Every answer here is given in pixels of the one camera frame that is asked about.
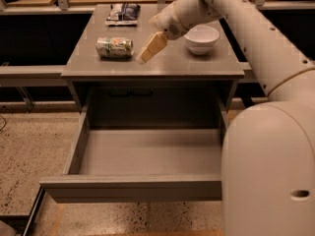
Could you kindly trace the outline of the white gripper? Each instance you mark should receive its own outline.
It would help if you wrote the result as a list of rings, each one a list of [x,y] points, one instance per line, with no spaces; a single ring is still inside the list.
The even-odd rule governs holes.
[[[158,31],[152,35],[147,44],[140,50],[136,61],[140,65],[146,64],[155,55],[166,48],[169,40],[176,40],[186,33],[186,28],[180,23],[175,4],[171,3],[153,16],[149,23]]]

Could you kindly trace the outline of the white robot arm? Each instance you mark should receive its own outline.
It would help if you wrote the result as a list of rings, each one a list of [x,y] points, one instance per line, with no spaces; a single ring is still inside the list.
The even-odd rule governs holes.
[[[176,0],[150,20],[147,63],[196,25],[225,19],[263,91],[221,149],[224,236],[315,236],[315,68],[248,0]]]

